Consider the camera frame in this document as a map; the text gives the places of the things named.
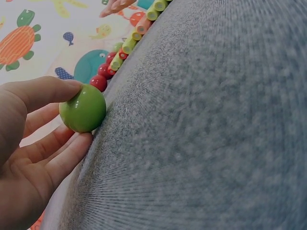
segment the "green ball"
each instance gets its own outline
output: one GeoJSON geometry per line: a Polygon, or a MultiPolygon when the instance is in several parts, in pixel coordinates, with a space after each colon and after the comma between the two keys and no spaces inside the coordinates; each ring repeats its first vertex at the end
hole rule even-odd
{"type": "Polygon", "coordinates": [[[106,101],[94,86],[84,84],[70,101],[60,103],[59,114],[64,124],[77,133],[98,128],[106,116],[106,101]]]}
{"type": "Polygon", "coordinates": [[[122,47],[123,42],[117,42],[112,49],[112,52],[118,52],[120,50],[120,48],[122,47]]]}

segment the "fingernail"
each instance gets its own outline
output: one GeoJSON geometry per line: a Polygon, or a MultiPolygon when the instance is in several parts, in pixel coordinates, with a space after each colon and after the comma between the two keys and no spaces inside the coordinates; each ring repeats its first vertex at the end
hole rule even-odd
{"type": "Polygon", "coordinates": [[[111,12],[110,10],[102,11],[100,13],[100,17],[104,18],[104,17],[108,16],[110,14],[110,12],[111,12]]]}
{"type": "Polygon", "coordinates": [[[75,87],[75,88],[81,88],[82,83],[77,80],[65,80],[69,85],[75,87]]]}

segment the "bead string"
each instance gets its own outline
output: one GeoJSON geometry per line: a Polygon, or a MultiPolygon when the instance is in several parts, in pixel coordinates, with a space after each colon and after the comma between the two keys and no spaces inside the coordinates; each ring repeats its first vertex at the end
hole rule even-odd
{"type": "MultiPolygon", "coordinates": [[[[147,4],[152,0],[143,0],[147,4]]],[[[110,52],[106,57],[106,62],[98,68],[97,75],[90,80],[90,85],[95,86],[100,92],[104,92],[107,88],[107,80],[113,78],[123,62],[128,58],[137,43],[147,33],[154,21],[158,19],[160,14],[166,9],[172,0],[154,0],[148,7],[146,14],[140,19],[132,33],[128,36],[124,43],[117,44],[115,51],[110,52]]]]}

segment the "toy beads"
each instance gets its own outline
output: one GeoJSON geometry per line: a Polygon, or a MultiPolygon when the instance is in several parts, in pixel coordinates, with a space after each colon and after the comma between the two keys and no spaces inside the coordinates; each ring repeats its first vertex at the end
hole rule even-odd
{"type": "Polygon", "coordinates": [[[153,22],[168,6],[171,0],[139,0],[146,5],[147,12],[136,24],[124,43],[117,43],[113,52],[106,57],[93,76],[90,84],[84,84],[81,91],[70,101],[59,105],[59,114],[64,124],[78,133],[91,132],[98,128],[106,116],[106,101],[101,92],[133,51],[138,41],[147,33],[153,22]]]}
{"type": "Polygon", "coordinates": [[[124,43],[116,43],[106,57],[106,62],[101,64],[97,75],[90,80],[90,85],[95,86],[100,92],[107,87],[107,80],[113,78],[123,62],[133,51],[138,41],[147,33],[159,15],[166,9],[172,0],[139,0],[138,6],[146,9],[146,14],[136,24],[135,29],[124,43]]]}

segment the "gray fabric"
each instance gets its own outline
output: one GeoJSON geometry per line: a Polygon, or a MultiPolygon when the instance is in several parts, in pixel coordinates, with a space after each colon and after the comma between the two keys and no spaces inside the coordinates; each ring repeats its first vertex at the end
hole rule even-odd
{"type": "Polygon", "coordinates": [[[306,0],[174,0],[111,81],[57,228],[307,229],[306,25],[306,0]]]}

